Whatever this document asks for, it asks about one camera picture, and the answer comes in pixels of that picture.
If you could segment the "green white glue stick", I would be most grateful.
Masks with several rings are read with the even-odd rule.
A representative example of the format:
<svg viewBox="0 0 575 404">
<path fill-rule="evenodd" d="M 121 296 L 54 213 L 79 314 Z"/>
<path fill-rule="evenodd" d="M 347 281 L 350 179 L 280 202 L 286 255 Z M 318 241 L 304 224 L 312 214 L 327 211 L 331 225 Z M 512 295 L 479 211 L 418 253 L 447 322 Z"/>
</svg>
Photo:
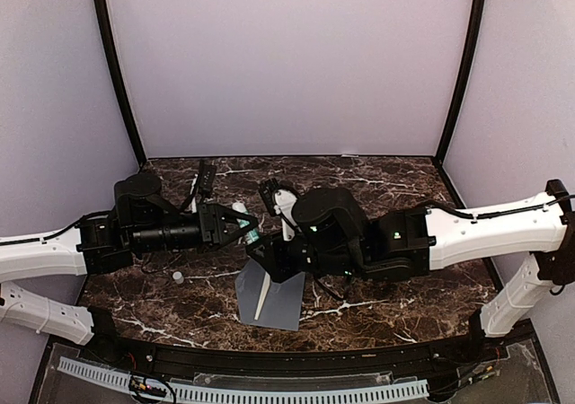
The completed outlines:
<svg viewBox="0 0 575 404">
<path fill-rule="evenodd" d="M 232 204 L 232 209 L 234 211 L 241 213 L 241 214 L 244 214 L 244 215 L 248 214 L 248 210 L 247 210 L 245 204 L 242 202 L 234 202 Z M 244 228 L 244 227 L 250 225 L 249 221 L 244 220 L 244 219 L 237 219 L 237 223 L 239 224 L 239 226 L 241 228 Z M 250 244 L 258 241 L 260 239 L 260 235 L 259 235 L 258 231 L 255 228 L 253 228 L 243 236 L 243 239 L 244 239 L 246 245 L 250 245 Z"/>
</svg>

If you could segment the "beige letter sheet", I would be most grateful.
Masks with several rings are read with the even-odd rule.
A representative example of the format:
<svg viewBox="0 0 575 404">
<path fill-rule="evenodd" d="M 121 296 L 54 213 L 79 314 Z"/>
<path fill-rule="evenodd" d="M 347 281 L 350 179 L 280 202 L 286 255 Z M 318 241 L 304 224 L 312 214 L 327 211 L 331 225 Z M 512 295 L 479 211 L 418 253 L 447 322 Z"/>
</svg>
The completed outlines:
<svg viewBox="0 0 575 404">
<path fill-rule="evenodd" d="M 265 272 L 264 273 L 264 277 L 261 283 L 261 290 L 260 290 L 260 294 L 258 297 L 258 302 L 256 304 L 256 309 L 255 309 L 255 313 L 254 313 L 254 319 L 257 321 L 260 317 L 261 317 L 261 312 L 263 309 L 263 305 L 265 303 L 268 291 L 270 289 L 270 274 Z"/>
</svg>

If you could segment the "grey paper envelope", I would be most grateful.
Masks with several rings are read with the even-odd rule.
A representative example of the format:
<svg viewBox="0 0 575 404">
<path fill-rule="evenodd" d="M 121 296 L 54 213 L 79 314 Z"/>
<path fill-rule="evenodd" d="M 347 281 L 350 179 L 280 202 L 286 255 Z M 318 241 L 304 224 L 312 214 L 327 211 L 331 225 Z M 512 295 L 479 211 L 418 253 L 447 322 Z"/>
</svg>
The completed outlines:
<svg viewBox="0 0 575 404">
<path fill-rule="evenodd" d="M 254 313 L 266 271 L 249 260 L 235 279 L 235 292 L 240 322 L 263 328 L 298 331 L 305 287 L 305 273 L 300 272 L 283 283 L 271 280 L 261 317 Z"/>
</svg>

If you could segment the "white glue stick cap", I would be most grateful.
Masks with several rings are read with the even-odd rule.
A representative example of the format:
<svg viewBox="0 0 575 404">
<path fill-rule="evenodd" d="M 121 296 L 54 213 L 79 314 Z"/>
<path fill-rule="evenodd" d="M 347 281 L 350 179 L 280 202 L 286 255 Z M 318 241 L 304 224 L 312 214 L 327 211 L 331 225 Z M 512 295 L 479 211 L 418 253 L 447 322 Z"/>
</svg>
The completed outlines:
<svg viewBox="0 0 575 404">
<path fill-rule="evenodd" d="M 172 274 L 172 279 L 178 285 L 181 285 L 184 282 L 184 276 L 180 271 L 175 271 Z"/>
</svg>

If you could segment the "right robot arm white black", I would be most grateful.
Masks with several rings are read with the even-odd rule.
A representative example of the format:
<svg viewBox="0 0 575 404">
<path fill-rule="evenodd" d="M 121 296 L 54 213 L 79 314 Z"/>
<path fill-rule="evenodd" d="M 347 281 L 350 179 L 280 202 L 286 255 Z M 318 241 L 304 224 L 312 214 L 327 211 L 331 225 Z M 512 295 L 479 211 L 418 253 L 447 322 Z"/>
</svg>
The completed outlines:
<svg viewBox="0 0 575 404">
<path fill-rule="evenodd" d="M 435 200 L 369 218 L 349 189 L 300 194 L 276 180 L 259 187 L 280 232 L 247 253 L 276 282 L 306 272 L 400 282 L 471 259 L 522 252 L 517 273 L 469 321 L 458 354 L 476 363 L 555 287 L 574 280 L 573 195 L 560 180 L 516 202 L 455 209 Z"/>
</svg>

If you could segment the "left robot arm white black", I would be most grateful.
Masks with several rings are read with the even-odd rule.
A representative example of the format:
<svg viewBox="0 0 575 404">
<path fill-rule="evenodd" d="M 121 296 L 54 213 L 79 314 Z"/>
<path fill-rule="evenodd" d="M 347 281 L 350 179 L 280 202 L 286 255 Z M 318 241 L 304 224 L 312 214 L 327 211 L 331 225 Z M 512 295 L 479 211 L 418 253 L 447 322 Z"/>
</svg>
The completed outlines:
<svg viewBox="0 0 575 404">
<path fill-rule="evenodd" d="M 158 251 L 218 250 L 255 229 L 252 215 L 213 203 L 196 211 L 177 207 L 162 195 L 162 182 L 139 173 L 114 186 L 115 206 L 82 216 L 51 234 L 1 241 L 1 319 L 84 346 L 107 364 L 120 364 L 126 343 L 112 332 L 103 310 L 68 305 L 24 290 L 21 279 L 90 276 L 132 266 Z"/>
</svg>

